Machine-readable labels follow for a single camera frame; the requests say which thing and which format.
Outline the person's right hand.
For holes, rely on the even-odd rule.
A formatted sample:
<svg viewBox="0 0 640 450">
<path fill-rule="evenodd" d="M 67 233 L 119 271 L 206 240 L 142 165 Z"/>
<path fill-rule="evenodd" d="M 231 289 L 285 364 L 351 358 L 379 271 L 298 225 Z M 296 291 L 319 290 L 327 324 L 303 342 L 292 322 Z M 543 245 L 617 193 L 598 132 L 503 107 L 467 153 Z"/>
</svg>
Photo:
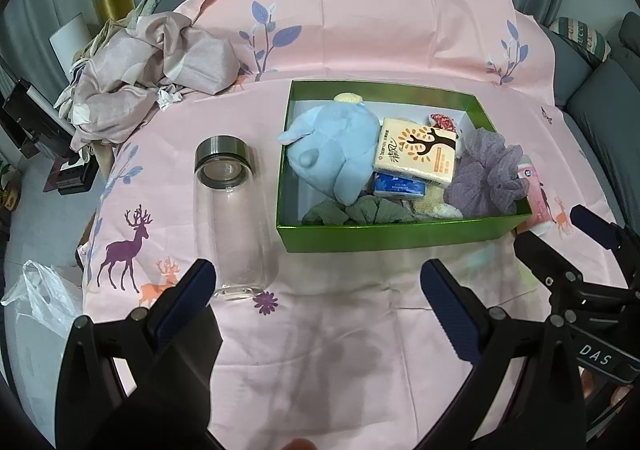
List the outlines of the person's right hand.
<svg viewBox="0 0 640 450">
<path fill-rule="evenodd" d="M 582 380 L 582 393 L 584 394 L 584 398 L 587 402 L 595 400 L 597 396 L 601 392 L 604 392 L 608 387 L 607 381 L 605 381 L 603 378 L 599 378 L 598 376 L 593 375 L 586 369 L 582 369 L 580 379 Z M 610 405 L 614 407 L 616 404 L 622 401 L 628 395 L 628 392 L 631 392 L 633 388 L 634 386 L 632 385 L 618 386 L 614 390 L 614 392 L 612 392 L 611 397 L 608 398 L 608 400 L 610 400 Z"/>
</svg>

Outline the person's left hand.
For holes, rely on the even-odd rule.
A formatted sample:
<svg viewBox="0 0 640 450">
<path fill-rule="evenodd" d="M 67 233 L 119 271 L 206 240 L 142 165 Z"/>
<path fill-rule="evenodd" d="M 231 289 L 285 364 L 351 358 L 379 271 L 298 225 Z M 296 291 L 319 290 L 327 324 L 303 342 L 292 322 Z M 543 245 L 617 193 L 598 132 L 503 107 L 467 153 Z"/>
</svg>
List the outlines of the person's left hand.
<svg viewBox="0 0 640 450">
<path fill-rule="evenodd" d="M 283 450 L 316 450 L 317 447 L 308 439 L 295 438 Z"/>
</svg>

